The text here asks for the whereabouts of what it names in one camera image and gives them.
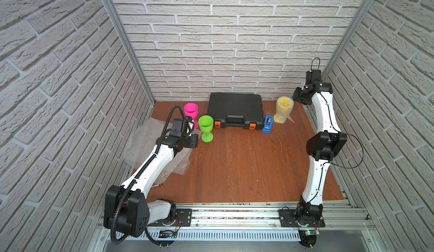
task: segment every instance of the white brick wallpaper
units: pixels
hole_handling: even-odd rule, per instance
[[[365,148],[340,171],[388,251],[434,250],[433,3],[376,0],[328,78],[340,127]],[[348,141],[336,160],[360,151]]]
[[[292,93],[362,0],[114,0],[156,100]]]
[[[0,0],[0,251],[85,251],[148,108],[101,0]]]

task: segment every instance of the black cable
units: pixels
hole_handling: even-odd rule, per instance
[[[319,57],[315,57],[315,58],[312,60],[312,62],[310,63],[310,70],[312,70],[312,64],[313,64],[313,61],[315,61],[315,59],[318,59],[318,68],[317,68],[317,69],[319,69],[319,64],[321,63],[321,59],[320,59]]]
[[[321,93],[319,93],[319,94],[320,94],[321,97],[324,99],[325,103],[327,104],[327,108],[328,108],[328,117],[330,118],[330,124],[332,125],[333,130],[335,130],[337,133],[339,133],[340,131],[336,130],[335,127],[333,126],[333,122],[332,122],[332,114],[330,113],[330,107],[329,107],[329,105],[328,105],[327,100],[325,99],[325,97],[323,96],[323,94],[321,94]],[[355,135],[353,135],[353,134],[347,134],[347,133],[345,133],[345,132],[340,132],[340,133],[342,133],[342,134],[346,134],[346,135],[351,135],[351,136],[353,136],[353,137],[354,137],[354,138],[359,142],[360,147],[361,147],[361,160],[360,160],[360,162],[359,162],[357,165],[353,166],[353,167],[344,167],[344,166],[342,166],[342,165],[339,165],[339,164],[336,164],[336,163],[331,163],[331,162],[325,162],[325,163],[323,163],[323,164],[330,163],[330,164],[336,165],[337,167],[340,167],[340,168],[345,168],[345,169],[354,169],[354,168],[358,167],[359,165],[361,165],[361,163],[363,162],[363,157],[365,156],[365,149],[363,148],[363,145],[361,144],[361,141],[360,141],[360,140],[359,140]]]

